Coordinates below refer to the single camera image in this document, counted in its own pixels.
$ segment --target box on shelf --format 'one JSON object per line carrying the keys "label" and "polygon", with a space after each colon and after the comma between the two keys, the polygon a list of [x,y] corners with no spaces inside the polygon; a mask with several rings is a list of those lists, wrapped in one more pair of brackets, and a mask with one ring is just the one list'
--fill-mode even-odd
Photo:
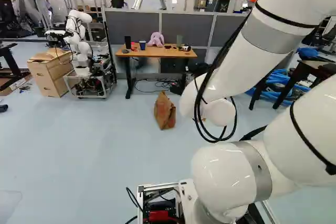
{"label": "box on shelf", "polygon": [[27,61],[29,71],[42,95],[61,97],[68,92],[63,76],[73,69],[71,58],[71,52],[50,48]]}
{"label": "box on shelf", "polygon": [[[83,8],[82,5],[78,5],[77,8],[78,8],[79,11],[84,10],[84,8]],[[85,10],[86,10],[86,11],[90,11],[90,6],[86,5],[86,6],[85,6]]]}

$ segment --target gray floor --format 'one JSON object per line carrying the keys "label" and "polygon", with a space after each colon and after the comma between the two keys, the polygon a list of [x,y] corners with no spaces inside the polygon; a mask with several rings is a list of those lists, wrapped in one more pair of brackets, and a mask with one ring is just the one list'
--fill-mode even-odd
{"label": "gray floor", "polygon": [[[13,55],[22,67],[43,50],[42,44],[25,43],[13,48]],[[124,80],[107,100],[43,97],[32,83],[30,91],[2,97],[9,110],[0,114],[0,198],[8,191],[22,196],[16,208],[7,210],[8,224],[125,223],[136,213],[126,186],[135,190],[139,184],[189,178],[193,153],[207,145],[193,121],[179,114],[175,128],[160,131],[153,117],[157,94],[135,91],[126,100]],[[139,89],[153,87],[140,82]],[[179,97],[169,97],[178,109]],[[232,140],[284,110],[260,100],[250,111],[245,94],[235,100],[239,123]],[[286,224],[331,223],[335,203],[334,188],[305,188],[270,200]]]}

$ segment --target white humanoid robot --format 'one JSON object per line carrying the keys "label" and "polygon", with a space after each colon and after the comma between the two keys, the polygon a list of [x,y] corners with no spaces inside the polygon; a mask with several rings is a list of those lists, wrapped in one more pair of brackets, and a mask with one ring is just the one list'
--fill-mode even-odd
{"label": "white humanoid robot", "polygon": [[78,76],[85,77],[91,74],[88,56],[92,54],[92,49],[87,42],[83,41],[86,31],[83,22],[92,22],[92,17],[87,13],[71,10],[65,30],[49,30],[45,34],[70,45],[72,52],[75,52],[73,68]]}
{"label": "white humanoid robot", "polygon": [[[331,14],[334,0],[258,0],[203,93],[202,114],[227,125],[235,107],[225,100],[253,87]],[[180,110],[194,116],[205,74],[191,82]],[[322,82],[280,114],[263,139],[213,144],[192,159],[194,209],[186,223],[235,223],[256,201],[301,186],[336,184],[336,76]]]}

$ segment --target plush toy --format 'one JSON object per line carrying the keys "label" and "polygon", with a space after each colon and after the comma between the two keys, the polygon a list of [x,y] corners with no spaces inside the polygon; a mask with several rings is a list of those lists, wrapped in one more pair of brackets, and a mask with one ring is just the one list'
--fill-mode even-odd
{"label": "plush toy", "polygon": [[151,35],[151,40],[147,43],[149,47],[156,45],[157,47],[163,47],[164,38],[160,32],[155,32]]}

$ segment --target brown paper bag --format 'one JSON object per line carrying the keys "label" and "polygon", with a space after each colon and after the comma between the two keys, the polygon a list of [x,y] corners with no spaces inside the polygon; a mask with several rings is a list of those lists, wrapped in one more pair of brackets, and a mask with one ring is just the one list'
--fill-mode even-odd
{"label": "brown paper bag", "polygon": [[169,100],[164,91],[159,94],[155,102],[154,116],[161,130],[170,129],[175,126],[176,107],[174,103]]}

